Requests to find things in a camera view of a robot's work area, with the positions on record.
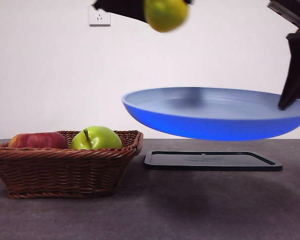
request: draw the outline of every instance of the white wall outlet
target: white wall outlet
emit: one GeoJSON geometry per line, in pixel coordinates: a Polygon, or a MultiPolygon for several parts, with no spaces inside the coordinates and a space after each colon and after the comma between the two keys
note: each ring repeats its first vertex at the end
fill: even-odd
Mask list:
{"type": "Polygon", "coordinates": [[[96,10],[89,6],[89,25],[90,26],[110,26],[110,12],[102,9],[96,10]]]}

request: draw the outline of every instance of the blue plastic plate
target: blue plastic plate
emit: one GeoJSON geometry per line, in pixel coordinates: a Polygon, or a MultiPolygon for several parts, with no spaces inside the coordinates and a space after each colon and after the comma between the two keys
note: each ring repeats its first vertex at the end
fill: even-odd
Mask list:
{"type": "Polygon", "coordinates": [[[138,122],[161,132],[204,140],[259,140],[300,126],[300,100],[278,109],[279,94],[228,88],[167,87],[126,94],[138,122]]]}

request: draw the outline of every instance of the wicker basket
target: wicker basket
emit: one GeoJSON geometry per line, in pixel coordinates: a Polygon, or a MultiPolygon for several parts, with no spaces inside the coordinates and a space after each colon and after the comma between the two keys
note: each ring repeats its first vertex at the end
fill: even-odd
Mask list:
{"type": "MultiPolygon", "coordinates": [[[[78,131],[58,131],[68,146],[78,131]]],[[[115,192],[142,148],[139,131],[115,131],[123,148],[11,148],[0,144],[0,178],[10,198],[91,198],[115,192]]]]}

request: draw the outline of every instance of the yellow-green apple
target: yellow-green apple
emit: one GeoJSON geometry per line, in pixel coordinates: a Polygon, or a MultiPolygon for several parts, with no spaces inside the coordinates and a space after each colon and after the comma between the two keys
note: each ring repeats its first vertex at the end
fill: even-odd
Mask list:
{"type": "Polygon", "coordinates": [[[19,133],[8,145],[10,148],[68,148],[66,138],[59,132],[19,133]]]}
{"type": "Polygon", "coordinates": [[[157,32],[169,32],[188,16],[188,0],[144,0],[146,22],[157,32]]]}
{"type": "Polygon", "coordinates": [[[72,139],[71,149],[120,149],[120,137],[105,126],[89,126],[72,139]]]}

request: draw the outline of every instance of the black tray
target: black tray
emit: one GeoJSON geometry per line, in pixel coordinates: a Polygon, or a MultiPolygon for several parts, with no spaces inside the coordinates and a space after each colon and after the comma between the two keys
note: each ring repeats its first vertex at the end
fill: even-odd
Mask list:
{"type": "Polygon", "coordinates": [[[149,151],[151,169],[201,171],[281,171],[280,162],[246,151],[149,151]]]}

